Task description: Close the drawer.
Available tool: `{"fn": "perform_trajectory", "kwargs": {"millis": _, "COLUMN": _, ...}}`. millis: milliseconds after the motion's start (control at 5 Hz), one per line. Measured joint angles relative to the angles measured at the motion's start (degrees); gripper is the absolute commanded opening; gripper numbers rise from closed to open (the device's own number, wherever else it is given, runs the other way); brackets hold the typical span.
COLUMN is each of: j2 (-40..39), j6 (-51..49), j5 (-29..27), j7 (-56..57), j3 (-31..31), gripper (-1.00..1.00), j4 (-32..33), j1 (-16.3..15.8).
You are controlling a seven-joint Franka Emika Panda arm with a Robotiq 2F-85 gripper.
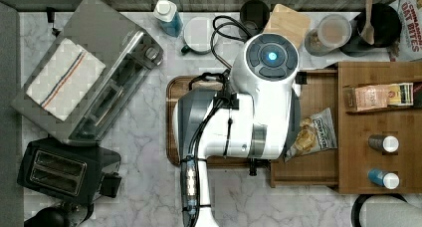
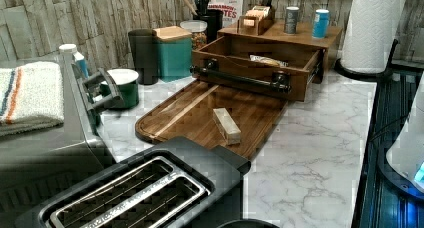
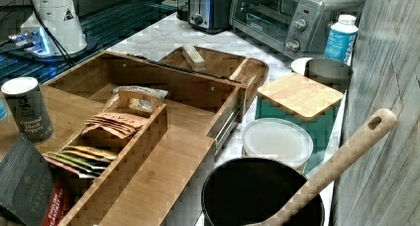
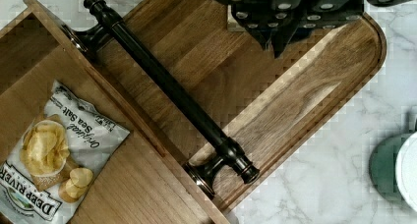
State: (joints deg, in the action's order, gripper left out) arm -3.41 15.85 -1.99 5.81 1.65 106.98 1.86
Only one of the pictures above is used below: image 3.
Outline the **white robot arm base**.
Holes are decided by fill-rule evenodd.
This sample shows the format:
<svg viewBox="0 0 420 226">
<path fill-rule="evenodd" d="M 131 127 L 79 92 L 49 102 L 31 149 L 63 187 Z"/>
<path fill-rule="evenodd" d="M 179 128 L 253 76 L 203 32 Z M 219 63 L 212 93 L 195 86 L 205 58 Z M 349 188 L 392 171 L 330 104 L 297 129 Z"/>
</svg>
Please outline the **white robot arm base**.
<svg viewBox="0 0 420 226">
<path fill-rule="evenodd" d="M 81 28 L 73 0 L 30 0 L 32 15 L 8 37 L 16 55 L 42 61 L 69 60 L 95 48 Z"/>
</svg>

